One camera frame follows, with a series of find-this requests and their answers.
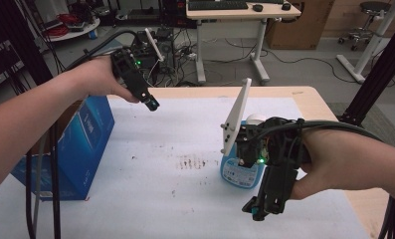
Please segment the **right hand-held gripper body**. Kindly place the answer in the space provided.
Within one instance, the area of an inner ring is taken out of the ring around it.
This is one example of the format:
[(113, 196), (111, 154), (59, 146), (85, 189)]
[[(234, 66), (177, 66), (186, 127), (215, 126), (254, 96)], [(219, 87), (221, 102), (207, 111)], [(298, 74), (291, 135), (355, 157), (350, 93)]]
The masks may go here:
[(221, 124), (223, 131), (223, 155), (229, 151), (224, 147), (230, 133), (236, 144), (239, 164), (251, 167), (255, 163), (265, 166), (260, 186), (258, 207), (268, 214), (279, 214), (291, 198), (297, 171), (302, 161), (302, 119), (283, 119), (249, 116), (243, 118), (252, 80), (242, 81), (242, 88), (232, 109)]

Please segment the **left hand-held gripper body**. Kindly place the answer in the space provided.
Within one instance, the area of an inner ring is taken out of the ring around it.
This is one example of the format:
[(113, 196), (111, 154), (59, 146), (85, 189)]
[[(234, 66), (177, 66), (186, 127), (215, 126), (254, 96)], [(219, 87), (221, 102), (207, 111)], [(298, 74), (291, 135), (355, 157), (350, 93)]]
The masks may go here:
[(146, 74), (152, 74), (158, 61), (151, 63), (150, 53), (144, 48), (141, 41), (115, 50), (110, 54), (110, 59), (114, 76), (123, 80), (125, 87), (134, 97), (142, 100), (143, 94), (151, 95), (148, 90), (150, 83)]

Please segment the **blue white pouch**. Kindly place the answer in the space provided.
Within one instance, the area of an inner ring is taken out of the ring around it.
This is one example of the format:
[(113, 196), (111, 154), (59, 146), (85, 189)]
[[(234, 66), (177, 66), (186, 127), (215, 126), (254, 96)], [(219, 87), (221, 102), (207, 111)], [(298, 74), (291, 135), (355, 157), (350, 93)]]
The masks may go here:
[(221, 160), (220, 173), (222, 178), (240, 188), (254, 188), (259, 183), (265, 166), (257, 163), (251, 167), (240, 165), (240, 159), (237, 157), (236, 152), (236, 144), (230, 133), (226, 136), (226, 140), (224, 147), (229, 148), (229, 151), (223, 155)]

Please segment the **person's left hand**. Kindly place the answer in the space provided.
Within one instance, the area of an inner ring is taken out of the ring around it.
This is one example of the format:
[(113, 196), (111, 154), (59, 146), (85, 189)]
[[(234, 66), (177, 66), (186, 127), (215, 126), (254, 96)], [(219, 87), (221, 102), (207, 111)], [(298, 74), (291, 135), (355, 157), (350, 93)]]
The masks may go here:
[(74, 83), (81, 97), (115, 95), (129, 103), (138, 103), (138, 99), (122, 87), (112, 73), (109, 56), (96, 57), (73, 70)]

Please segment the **person's right hand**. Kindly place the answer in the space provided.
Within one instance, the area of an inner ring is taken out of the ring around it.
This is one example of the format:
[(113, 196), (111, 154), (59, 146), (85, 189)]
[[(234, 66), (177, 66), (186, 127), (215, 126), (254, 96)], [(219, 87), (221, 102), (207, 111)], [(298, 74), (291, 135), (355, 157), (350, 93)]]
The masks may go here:
[(303, 144), (311, 157), (304, 163), (305, 176), (296, 181), (291, 199), (302, 200), (327, 189), (350, 189), (350, 176), (340, 175), (349, 164), (353, 133), (332, 129), (308, 129), (302, 134)]

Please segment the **white stained table mat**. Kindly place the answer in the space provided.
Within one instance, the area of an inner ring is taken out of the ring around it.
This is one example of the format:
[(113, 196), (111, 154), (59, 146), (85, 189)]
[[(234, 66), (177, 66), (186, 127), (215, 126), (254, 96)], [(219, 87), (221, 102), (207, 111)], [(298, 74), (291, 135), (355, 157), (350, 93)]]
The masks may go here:
[(109, 102), (114, 127), (86, 198), (61, 204), (62, 239), (368, 239), (345, 195), (290, 201), (253, 221), (256, 195), (220, 173), (221, 123), (233, 99)]

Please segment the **black computer tower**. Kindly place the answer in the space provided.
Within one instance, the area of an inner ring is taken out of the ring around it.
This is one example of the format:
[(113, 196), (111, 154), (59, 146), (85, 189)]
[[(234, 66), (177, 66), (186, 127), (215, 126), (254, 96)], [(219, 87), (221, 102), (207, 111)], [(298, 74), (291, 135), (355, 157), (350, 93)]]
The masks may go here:
[(133, 43), (141, 41), (144, 48), (150, 53), (151, 63), (158, 61), (158, 66), (153, 72), (158, 71), (162, 74), (170, 73), (175, 68), (173, 29), (160, 27), (156, 31), (151, 28), (145, 28), (137, 32), (138, 39)]

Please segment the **round white table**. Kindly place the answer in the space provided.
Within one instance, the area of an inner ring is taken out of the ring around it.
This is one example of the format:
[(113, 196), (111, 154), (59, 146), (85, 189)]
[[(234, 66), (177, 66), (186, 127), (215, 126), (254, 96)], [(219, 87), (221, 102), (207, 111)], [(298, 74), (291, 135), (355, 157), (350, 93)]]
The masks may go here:
[(65, 40), (77, 38), (77, 37), (80, 37), (82, 35), (87, 35), (90, 32), (95, 32), (97, 27), (99, 26), (99, 24), (100, 24), (100, 19), (99, 18), (95, 18), (94, 22), (92, 24), (87, 24), (87, 26), (85, 26), (82, 31), (80, 31), (80, 32), (68, 32), (67, 34), (65, 34), (63, 36), (50, 37), (49, 41), (50, 42), (59, 42), (59, 41), (65, 41)]

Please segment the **blue cardboard box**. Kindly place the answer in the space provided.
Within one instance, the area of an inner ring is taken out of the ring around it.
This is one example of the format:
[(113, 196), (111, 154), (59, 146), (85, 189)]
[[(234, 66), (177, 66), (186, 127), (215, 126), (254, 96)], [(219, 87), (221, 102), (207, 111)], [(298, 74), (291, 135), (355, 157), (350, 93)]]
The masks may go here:
[[(60, 200), (84, 200), (89, 194), (102, 154), (114, 126), (107, 97), (88, 97), (72, 104), (57, 121), (57, 155)], [(37, 160), (42, 152), (40, 198), (52, 200), (51, 147), (48, 134), (32, 148), (32, 192), (36, 193)], [(26, 156), (11, 171), (26, 184)]]

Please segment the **white-legged wooden desk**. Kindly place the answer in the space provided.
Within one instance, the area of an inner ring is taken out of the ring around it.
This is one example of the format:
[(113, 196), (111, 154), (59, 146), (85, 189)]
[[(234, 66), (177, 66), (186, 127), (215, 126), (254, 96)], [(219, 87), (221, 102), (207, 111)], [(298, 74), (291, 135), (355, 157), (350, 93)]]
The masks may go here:
[[(189, 11), (189, 1), (186, 1), (186, 17), (196, 22), (197, 29), (197, 56), (195, 59), (196, 76), (199, 84), (206, 83), (204, 70), (204, 60), (202, 56), (203, 40), (209, 38), (232, 38), (245, 39), (256, 38), (257, 43), (250, 51), (250, 60), (253, 62), (261, 84), (265, 84), (270, 80), (268, 73), (261, 62), (261, 52), (264, 46), (264, 37), (268, 21), (270, 19), (288, 19), (295, 18), (300, 15), (300, 10), (293, 5), (291, 10), (282, 10), (284, 3), (290, 3), (288, 0), (281, 0), (274, 3), (274, 0), (268, 2), (256, 2), (255, 0), (204, 0), (204, 1), (244, 1), (248, 8), (245, 10), (205, 10), (205, 11)], [(262, 12), (255, 12), (252, 7), (254, 4), (264, 6)]]

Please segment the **black keyboard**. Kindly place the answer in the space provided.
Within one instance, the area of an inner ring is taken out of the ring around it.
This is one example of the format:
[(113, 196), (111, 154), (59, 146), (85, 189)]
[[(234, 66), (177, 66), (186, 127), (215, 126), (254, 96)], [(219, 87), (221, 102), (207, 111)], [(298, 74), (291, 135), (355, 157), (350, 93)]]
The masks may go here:
[(205, 10), (245, 10), (248, 5), (244, 1), (189, 1), (189, 11)]

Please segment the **black metal stand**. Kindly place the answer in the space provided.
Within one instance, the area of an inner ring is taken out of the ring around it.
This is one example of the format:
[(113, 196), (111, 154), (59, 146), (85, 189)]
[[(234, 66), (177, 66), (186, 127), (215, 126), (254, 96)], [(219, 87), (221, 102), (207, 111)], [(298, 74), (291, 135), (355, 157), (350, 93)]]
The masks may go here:
[(361, 125), (395, 76), (395, 33), (339, 121)]

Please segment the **large brown cardboard box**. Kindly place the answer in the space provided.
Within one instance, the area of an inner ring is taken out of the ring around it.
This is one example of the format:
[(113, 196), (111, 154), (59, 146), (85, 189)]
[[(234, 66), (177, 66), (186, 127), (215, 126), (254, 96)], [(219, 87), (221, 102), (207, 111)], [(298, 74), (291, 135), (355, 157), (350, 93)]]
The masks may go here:
[(288, 0), (300, 15), (270, 20), (265, 40), (274, 50), (315, 50), (335, 0)]

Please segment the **white metal stand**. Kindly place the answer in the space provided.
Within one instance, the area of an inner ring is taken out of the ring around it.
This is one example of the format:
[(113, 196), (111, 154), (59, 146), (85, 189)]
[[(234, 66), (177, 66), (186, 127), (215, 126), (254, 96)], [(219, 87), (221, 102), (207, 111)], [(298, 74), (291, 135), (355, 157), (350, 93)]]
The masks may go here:
[(367, 66), (368, 61), (377, 51), (377, 48), (381, 44), (387, 29), (395, 18), (395, 0), (391, 0), (390, 4), (390, 10), (387, 12), (384, 19), (374, 21), (370, 25), (370, 29), (375, 32), (375, 35), (372, 37), (370, 43), (366, 45), (364, 52), (355, 66), (353, 66), (343, 55), (336, 56), (338, 62), (358, 84), (364, 83), (365, 78), (362, 76), (362, 71)]

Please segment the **black rolling stool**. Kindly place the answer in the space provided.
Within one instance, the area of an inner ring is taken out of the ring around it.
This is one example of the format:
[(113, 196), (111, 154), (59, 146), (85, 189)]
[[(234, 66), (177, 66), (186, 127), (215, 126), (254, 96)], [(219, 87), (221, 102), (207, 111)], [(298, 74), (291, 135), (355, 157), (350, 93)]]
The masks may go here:
[(361, 27), (353, 28), (342, 37), (339, 37), (337, 43), (343, 45), (346, 41), (351, 41), (351, 51), (358, 50), (358, 44), (363, 42), (368, 45), (375, 35), (370, 29), (370, 25), (377, 20), (383, 20), (390, 10), (391, 4), (379, 1), (365, 1), (359, 4), (361, 12), (367, 15), (367, 19)]

